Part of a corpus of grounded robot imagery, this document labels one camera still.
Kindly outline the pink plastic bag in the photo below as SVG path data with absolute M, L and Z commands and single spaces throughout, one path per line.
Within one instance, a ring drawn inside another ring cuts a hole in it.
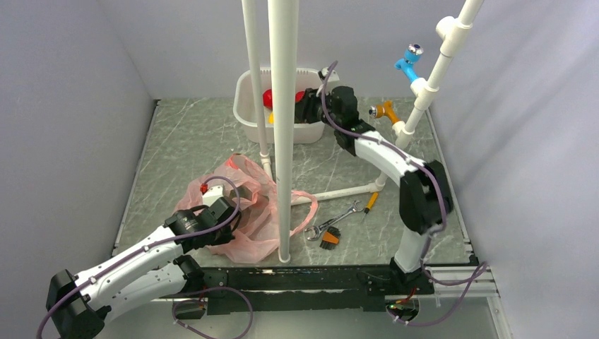
M 262 166 L 245 155 L 231 155 L 212 174 L 189 183 L 175 210 L 203 203 L 201 184 L 211 176 L 230 179 L 241 194 L 241 222 L 233 232 L 234 239 L 217 246 L 207 246 L 212 255 L 228 257 L 234 263 L 256 264 L 280 246 L 277 185 Z

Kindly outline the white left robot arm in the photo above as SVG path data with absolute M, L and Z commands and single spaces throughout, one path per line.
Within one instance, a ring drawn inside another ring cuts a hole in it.
M 153 299 L 197 295 L 206 283 L 190 251 L 231 241 L 238 215 L 238 203 L 228 197 L 178 210 L 108 261 L 77 274 L 59 271 L 50 281 L 47 315 L 36 336 L 52 321 L 60 338 L 94 338 L 106 323 Z

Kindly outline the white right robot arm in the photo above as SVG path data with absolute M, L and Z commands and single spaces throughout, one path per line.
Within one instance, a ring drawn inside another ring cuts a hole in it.
M 389 283 L 398 293 L 408 292 L 417 282 L 415 272 L 423 269 L 432 236 L 444 230 L 453 211 L 444 166 L 438 160 L 425 162 L 413 157 L 387 141 L 360 118 L 357 98 L 348 86 L 338 86 L 328 94 L 306 89 L 295 105 L 295 120 L 329 125 L 343 150 L 371 163 L 398 186 L 404 230 Z

